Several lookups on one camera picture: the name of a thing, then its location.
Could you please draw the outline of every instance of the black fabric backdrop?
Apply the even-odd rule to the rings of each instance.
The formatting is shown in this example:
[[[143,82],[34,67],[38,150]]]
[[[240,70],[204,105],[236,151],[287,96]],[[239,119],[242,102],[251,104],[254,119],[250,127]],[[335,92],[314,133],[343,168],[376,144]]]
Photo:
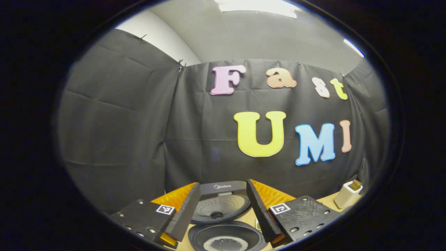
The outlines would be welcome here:
[[[213,96],[215,66],[243,64],[247,72],[230,95]],[[266,71],[285,68],[294,88],[273,89]],[[322,79],[330,98],[311,82]],[[348,99],[330,80],[344,84]],[[229,60],[188,66],[145,41],[112,30],[72,68],[59,110],[62,156],[74,181],[100,210],[113,213],[137,198],[152,199],[192,182],[254,179],[295,197],[337,192],[359,179],[365,192],[389,142],[383,82],[363,60],[343,77],[318,67],[276,60]],[[271,141],[269,111],[286,113],[282,150],[266,158],[241,152],[238,112],[257,112],[257,139]],[[341,152],[341,120],[351,122],[352,150]],[[319,135],[334,124],[333,160],[297,166],[295,127],[311,125]]]

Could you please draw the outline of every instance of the ceiling light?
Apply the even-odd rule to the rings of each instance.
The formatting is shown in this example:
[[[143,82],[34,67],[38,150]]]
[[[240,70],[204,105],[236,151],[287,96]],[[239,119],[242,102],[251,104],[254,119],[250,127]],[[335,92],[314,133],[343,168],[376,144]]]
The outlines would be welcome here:
[[[296,19],[298,7],[282,0],[215,0],[221,12],[260,11]]]
[[[348,46],[350,46],[352,49],[354,49],[356,51],[356,53],[358,53],[361,57],[364,57],[364,54],[362,54],[358,48],[356,48],[352,43],[350,43],[350,41],[344,39],[344,43],[348,44]]]

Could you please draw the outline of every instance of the wooden table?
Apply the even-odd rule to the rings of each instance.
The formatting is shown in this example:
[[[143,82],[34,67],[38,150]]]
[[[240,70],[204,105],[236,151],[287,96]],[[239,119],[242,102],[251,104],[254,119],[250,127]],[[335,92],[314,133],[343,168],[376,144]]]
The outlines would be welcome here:
[[[338,208],[337,205],[334,202],[334,199],[335,199],[335,197],[337,196],[338,193],[339,192],[331,194],[331,195],[329,195],[327,197],[318,199],[317,201],[321,202],[325,206],[327,206],[327,207],[329,207],[329,208],[331,208],[331,209],[333,209],[335,211],[342,212],[345,208],[344,209]],[[361,196],[358,195],[355,198],[355,200],[352,202],[352,204],[356,203],[356,201],[358,201],[360,197]],[[254,211],[251,208],[244,216],[236,219],[236,221],[247,223],[247,224],[249,224],[249,225],[251,225],[252,227],[255,228],[256,215],[254,214]],[[193,224],[189,224],[189,227],[187,228],[187,231],[186,231],[186,234],[185,234],[185,236],[183,238],[183,241],[182,242],[178,242],[178,247],[176,249],[177,251],[194,251],[194,248],[192,247],[192,245],[189,242],[189,236],[188,236],[189,229],[191,227],[193,227],[193,226],[194,226]],[[273,247],[271,247],[271,244],[268,243],[268,245],[266,245],[266,247],[263,248],[261,251],[271,251],[271,250],[273,250]]]

